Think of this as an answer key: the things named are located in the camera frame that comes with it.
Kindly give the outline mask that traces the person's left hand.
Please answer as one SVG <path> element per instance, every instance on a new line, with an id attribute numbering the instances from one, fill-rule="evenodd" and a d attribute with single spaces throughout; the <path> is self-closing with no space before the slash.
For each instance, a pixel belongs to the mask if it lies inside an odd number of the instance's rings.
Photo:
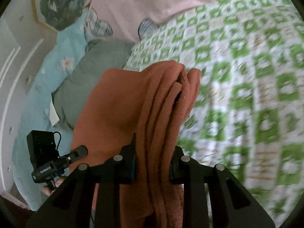
<path id="1" fill-rule="evenodd" d="M 56 177 L 55 181 L 51 183 L 50 186 L 45 185 L 41 188 L 41 192 L 44 193 L 46 196 L 50 197 L 54 191 L 64 182 L 67 176 L 60 176 Z"/>

